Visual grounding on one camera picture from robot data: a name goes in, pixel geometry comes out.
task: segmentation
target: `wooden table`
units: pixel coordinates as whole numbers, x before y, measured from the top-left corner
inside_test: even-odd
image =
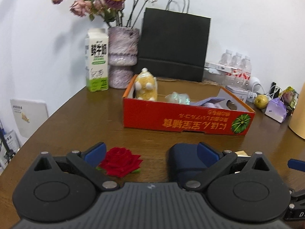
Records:
[[[262,151],[290,187],[296,190],[305,188],[305,173],[287,167],[290,158],[305,160],[305,140],[287,127],[287,121],[279,124],[257,110],[246,136],[124,128],[123,92],[109,89],[90,93],[83,88],[31,136],[0,176],[1,229],[9,229],[19,220],[12,203],[12,193],[40,152],[64,156],[72,150],[84,151],[99,141],[104,141],[108,149],[126,147],[134,154],[142,155],[141,173],[127,175],[121,181],[165,182],[166,151],[175,143],[197,144],[204,141],[220,151],[244,150],[249,155]],[[297,228],[299,223],[290,225]]]

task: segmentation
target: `white and green carton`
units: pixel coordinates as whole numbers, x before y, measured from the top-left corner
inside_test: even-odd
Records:
[[[86,86],[91,91],[108,89],[108,35],[91,28],[85,39]]]

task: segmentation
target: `red rose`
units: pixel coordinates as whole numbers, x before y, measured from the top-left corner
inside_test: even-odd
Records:
[[[142,160],[139,157],[141,155],[133,155],[126,148],[114,147],[106,153],[106,157],[99,164],[99,167],[105,169],[107,175],[122,178],[140,168],[139,164]]]

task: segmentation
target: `clear water bottle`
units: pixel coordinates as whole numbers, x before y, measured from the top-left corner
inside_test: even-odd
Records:
[[[242,54],[237,52],[235,56],[233,56],[231,63],[229,64],[230,67],[234,67],[232,73],[227,73],[225,78],[226,85],[232,85],[234,87],[242,87],[243,83],[241,80],[242,76]]]
[[[226,50],[226,52],[222,55],[219,64],[229,65],[232,61],[232,53],[233,53],[232,51]]]
[[[241,68],[242,68],[242,82],[243,82],[243,89],[247,90],[249,85],[249,80],[251,77],[252,72],[252,65],[251,65],[251,59],[249,56],[245,56],[244,59],[242,59],[241,62]]]

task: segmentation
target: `metal screw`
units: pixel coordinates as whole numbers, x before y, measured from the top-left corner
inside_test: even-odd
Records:
[[[201,186],[201,183],[198,182],[198,181],[192,180],[192,181],[186,182],[185,185],[186,185],[188,188],[199,188],[199,187]]]
[[[102,186],[106,189],[113,189],[117,187],[117,183],[114,181],[105,181],[103,182]]]

